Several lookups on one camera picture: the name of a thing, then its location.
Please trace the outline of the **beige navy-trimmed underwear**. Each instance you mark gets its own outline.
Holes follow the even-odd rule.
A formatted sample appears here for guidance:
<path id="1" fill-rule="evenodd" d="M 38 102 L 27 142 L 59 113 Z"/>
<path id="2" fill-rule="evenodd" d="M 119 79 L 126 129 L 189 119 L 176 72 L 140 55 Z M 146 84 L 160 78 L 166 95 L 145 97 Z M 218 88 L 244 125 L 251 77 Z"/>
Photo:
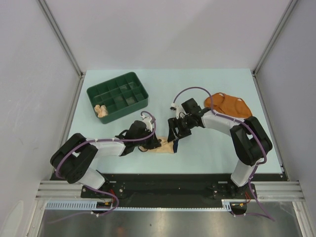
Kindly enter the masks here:
<path id="1" fill-rule="evenodd" d="M 178 142 L 179 140 L 173 140 L 171 142 L 167 141 L 167 137 L 158 137 L 161 146 L 155 149 L 145 149 L 144 147 L 139 147 L 138 150 L 141 152 L 151 152 L 151 153 L 161 153 L 161 154 L 175 154 L 178 150 Z"/>

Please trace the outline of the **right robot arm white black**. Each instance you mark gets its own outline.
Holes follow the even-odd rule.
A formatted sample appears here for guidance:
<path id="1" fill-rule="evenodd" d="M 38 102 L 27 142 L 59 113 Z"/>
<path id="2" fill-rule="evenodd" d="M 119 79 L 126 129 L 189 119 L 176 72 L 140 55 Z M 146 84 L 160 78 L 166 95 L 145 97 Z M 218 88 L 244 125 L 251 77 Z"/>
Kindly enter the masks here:
<path id="1" fill-rule="evenodd" d="M 273 148 L 258 119 L 254 116 L 235 118 L 208 107 L 202 109 L 193 98 L 180 106 L 172 103 L 170 109 L 175 112 L 175 117 L 168 119 L 168 142 L 190 136 L 194 127 L 213 129 L 231 137 L 238 162 L 231 174 L 228 193 L 233 198 L 241 197 L 259 160 L 266 159 Z"/>

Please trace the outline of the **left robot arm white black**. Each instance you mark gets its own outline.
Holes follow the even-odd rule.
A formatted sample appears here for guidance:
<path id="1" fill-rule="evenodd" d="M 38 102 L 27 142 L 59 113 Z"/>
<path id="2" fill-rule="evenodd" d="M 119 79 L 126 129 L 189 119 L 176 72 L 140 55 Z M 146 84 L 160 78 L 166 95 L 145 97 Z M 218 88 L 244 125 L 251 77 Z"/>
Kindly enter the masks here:
<path id="1" fill-rule="evenodd" d="M 93 160 L 126 156 L 139 147 L 146 150 L 160 147 L 155 128 L 155 119 L 144 117 L 112 139 L 87 140 L 76 133 L 55 152 L 50 164 L 58 178 L 65 179 L 69 184 L 80 183 L 90 187 L 94 194 L 102 198 L 108 194 L 109 185 L 101 172 L 90 167 Z"/>

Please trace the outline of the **peach boxer underwear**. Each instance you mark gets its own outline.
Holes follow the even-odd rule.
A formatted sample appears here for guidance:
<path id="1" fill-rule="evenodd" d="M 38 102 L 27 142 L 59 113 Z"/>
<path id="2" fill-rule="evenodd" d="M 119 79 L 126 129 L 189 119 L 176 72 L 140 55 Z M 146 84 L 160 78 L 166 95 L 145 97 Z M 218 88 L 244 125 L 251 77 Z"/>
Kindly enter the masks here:
<path id="1" fill-rule="evenodd" d="M 98 118 L 104 118 L 109 114 L 107 107 L 105 105 L 95 105 L 94 111 L 97 114 Z"/>

